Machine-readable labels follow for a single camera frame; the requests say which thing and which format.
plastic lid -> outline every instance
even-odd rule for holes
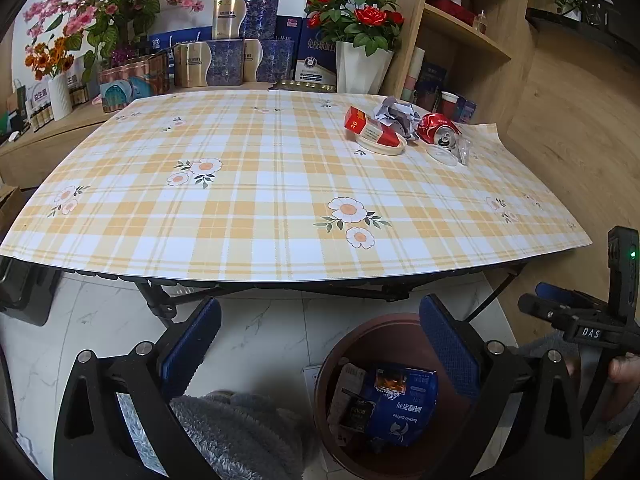
[[[447,166],[456,166],[458,164],[458,160],[455,155],[451,153],[449,150],[445,150],[441,146],[436,146],[435,144],[427,144],[427,153],[435,158],[438,162],[442,164],[446,164]]]
[[[455,94],[452,94],[451,92],[441,92],[441,94],[442,94],[442,98],[445,101],[449,101],[450,103],[458,102],[458,96]]]

wooden shelf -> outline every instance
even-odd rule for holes
[[[493,52],[498,56],[511,59],[510,54],[495,43],[494,40],[484,34],[480,34],[480,32],[469,27],[465,22],[461,22],[459,19],[429,4],[424,4],[422,23],[436,32],[458,40],[468,46]]]

table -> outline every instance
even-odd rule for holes
[[[180,282],[291,284],[484,267],[591,243],[501,144],[468,166],[363,150],[350,105],[380,96],[191,92],[140,99],[49,175],[0,254]]]

metal bolt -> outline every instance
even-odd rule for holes
[[[555,363],[562,361],[562,354],[558,350],[549,350],[549,352],[546,353],[546,356]]]
[[[89,359],[91,359],[91,350],[82,350],[79,354],[78,354],[78,362],[79,363],[85,363],[87,362]]]
[[[138,343],[136,346],[136,354],[138,355],[147,355],[152,351],[153,345],[149,341],[143,341],[142,343]]]
[[[486,349],[493,355],[500,355],[504,352],[504,345],[500,341],[492,340],[486,344]]]

